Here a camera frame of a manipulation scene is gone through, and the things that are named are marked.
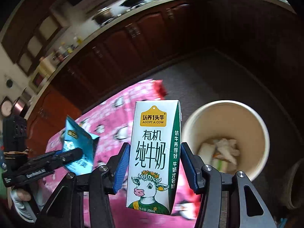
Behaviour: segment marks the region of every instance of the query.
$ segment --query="metal screw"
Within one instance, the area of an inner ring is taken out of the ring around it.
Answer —
[[[243,172],[243,171],[238,171],[238,172],[237,172],[237,175],[238,175],[239,177],[245,177],[245,176],[246,176],[245,172]]]
[[[73,172],[69,172],[69,173],[66,175],[66,178],[67,178],[67,179],[72,179],[74,176],[75,176],[75,174],[74,174]]]
[[[106,171],[107,169],[108,167],[105,164],[99,167],[100,171]]]
[[[212,170],[212,166],[209,165],[209,164],[205,164],[205,165],[203,166],[203,169],[206,170],[206,171],[211,171],[211,170]]]

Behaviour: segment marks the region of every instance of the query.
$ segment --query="countertop edge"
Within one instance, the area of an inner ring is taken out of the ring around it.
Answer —
[[[92,33],[89,37],[87,37],[80,46],[78,46],[64,61],[63,63],[61,63],[61,65],[56,69],[56,71],[51,75],[51,77],[48,79],[48,81],[45,83],[45,85],[43,86],[43,88],[40,90],[40,92],[34,97],[31,106],[29,107],[27,113],[25,114],[25,119],[28,119],[29,116],[31,115],[35,105],[37,104],[39,98],[42,96],[43,92],[46,90],[46,88],[48,87],[48,85],[51,83],[52,79],[54,79],[54,77],[59,73],[59,71],[69,62],[69,60],[76,55],[82,48],[84,48],[89,42],[91,42],[93,39],[95,39],[97,36],[99,36],[100,34],[102,34],[104,31],[106,31],[107,29],[111,28],[112,26],[116,25],[117,23],[127,19],[128,17],[139,13],[141,11],[144,11],[148,8],[163,4],[163,3],[167,3],[167,2],[171,2],[174,0],[157,0],[157,1],[152,1],[149,2],[146,5],[143,5],[141,7],[138,7],[134,10],[131,10],[128,13],[125,13],[123,15],[121,15],[120,17],[114,19],[112,22],[110,22],[109,24],[105,25],[104,27],[96,30],[94,33]],[[287,10],[289,10],[292,13],[295,13],[295,11],[293,10],[293,8],[290,6],[290,4],[287,1],[284,0],[264,0],[273,4],[276,4],[282,8],[285,8]]]

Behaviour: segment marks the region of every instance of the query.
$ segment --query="yellow strap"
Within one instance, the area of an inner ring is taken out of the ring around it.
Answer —
[[[133,202],[133,208],[139,210],[138,201]]]

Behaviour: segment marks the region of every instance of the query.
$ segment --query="pink tablecloth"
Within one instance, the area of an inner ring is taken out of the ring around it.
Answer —
[[[124,142],[131,142],[131,132],[135,102],[141,100],[164,99],[165,91],[162,81],[145,80],[117,93],[107,101],[96,106],[76,120],[87,132],[100,136],[97,145],[94,167],[107,163],[112,155],[119,152]],[[61,150],[60,135],[55,134],[48,142],[46,152]],[[68,171],[61,167],[53,175],[40,181],[44,198],[57,187]],[[189,189],[184,170],[180,165],[177,193],[171,216],[158,215],[126,208],[127,174],[121,190],[110,195],[110,205],[117,228],[123,227],[193,227],[197,214],[197,197]],[[84,197],[85,225],[90,226],[88,194]]]

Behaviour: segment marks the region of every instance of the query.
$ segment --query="milk carton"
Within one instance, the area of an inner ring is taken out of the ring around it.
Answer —
[[[171,214],[179,170],[180,125],[178,100],[136,102],[127,207]]]

